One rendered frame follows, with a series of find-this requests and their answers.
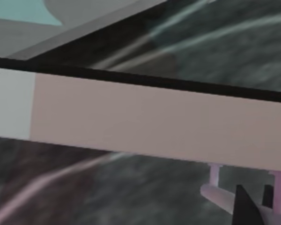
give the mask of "pink vein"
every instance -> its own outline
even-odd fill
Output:
[[[12,200],[7,202],[7,204],[0,209],[0,223],[2,223],[5,219],[7,219],[9,216],[15,213],[15,211],[18,208],[20,208],[22,205],[24,205],[31,197],[33,197],[36,193],[38,193],[40,190],[42,190],[44,187],[46,187],[56,179],[113,160],[114,158],[117,157],[118,154],[120,153],[108,154],[106,156],[99,157],[97,159],[80,162],[72,166],[69,166],[67,168],[61,169],[57,172],[50,172],[33,179],[30,182],[30,184],[28,184]]]

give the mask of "light blue object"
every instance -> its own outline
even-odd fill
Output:
[[[60,26],[44,0],[0,0],[0,19]]]

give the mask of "teal shape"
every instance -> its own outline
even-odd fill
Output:
[[[0,19],[60,26],[44,0],[0,0]]]

